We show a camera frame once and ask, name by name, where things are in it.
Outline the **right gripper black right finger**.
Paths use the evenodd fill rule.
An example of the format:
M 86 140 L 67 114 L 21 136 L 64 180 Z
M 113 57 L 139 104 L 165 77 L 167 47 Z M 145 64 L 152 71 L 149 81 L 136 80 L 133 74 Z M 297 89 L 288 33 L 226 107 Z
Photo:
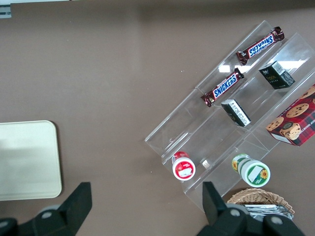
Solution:
M 227 207 L 212 182 L 202 186 L 202 203 L 208 225 L 199 236 L 303 236 L 285 216 L 267 215 L 258 221 L 244 211 Z

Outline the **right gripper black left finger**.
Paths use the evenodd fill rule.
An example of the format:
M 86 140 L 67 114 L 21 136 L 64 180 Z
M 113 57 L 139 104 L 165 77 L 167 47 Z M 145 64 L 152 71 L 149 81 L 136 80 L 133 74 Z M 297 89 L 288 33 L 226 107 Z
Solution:
M 82 182 L 57 208 L 47 209 L 18 224 L 15 218 L 0 220 L 2 236 L 74 236 L 92 209 L 90 182 Z

